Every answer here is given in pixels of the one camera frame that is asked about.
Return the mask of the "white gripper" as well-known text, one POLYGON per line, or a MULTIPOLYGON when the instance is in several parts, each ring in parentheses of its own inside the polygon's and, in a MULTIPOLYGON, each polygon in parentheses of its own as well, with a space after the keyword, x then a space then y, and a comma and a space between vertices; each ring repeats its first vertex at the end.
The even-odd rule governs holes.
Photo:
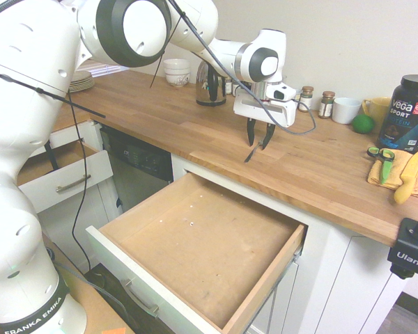
POLYGON ((233 110, 236 115, 244 116, 247 119, 247 138, 250 146, 254 144, 255 140, 255 124, 256 120, 260 120, 267 123, 266 133, 261 141, 261 149, 264 150, 270 142, 276 125, 279 124, 282 127, 290 127, 295 122, 296 116, 296 103, 289 102, 263 102, 265 109, 248 93, 243 89, 238 90, 236 93, 233 110))

